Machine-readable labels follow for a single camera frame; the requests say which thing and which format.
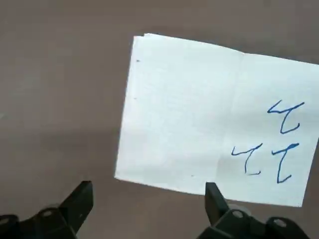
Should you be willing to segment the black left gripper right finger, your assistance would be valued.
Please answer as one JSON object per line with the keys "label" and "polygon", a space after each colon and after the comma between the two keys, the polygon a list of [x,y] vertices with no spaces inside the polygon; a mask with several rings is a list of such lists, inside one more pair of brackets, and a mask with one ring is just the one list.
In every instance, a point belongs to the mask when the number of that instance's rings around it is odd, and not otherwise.
{"label": "black left gripper right finger", "polygon": [[240,209],[231,209],[217,185],[205,184],[205,211],[210,226],[200,239],[307,239],[306,233],[292,220],[270,217],[265,223]]}

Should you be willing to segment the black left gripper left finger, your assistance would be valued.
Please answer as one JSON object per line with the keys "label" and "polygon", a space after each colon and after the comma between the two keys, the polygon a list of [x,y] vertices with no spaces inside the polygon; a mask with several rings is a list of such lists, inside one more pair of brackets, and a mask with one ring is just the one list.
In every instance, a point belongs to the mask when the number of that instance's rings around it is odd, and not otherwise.
{"label": "black left gripper left finger", "polygon": [[94,204],[93,184],[82,181],[57,207],[40,210],[20,221],[17,215],[0,217],[2,239],[75,239]]}

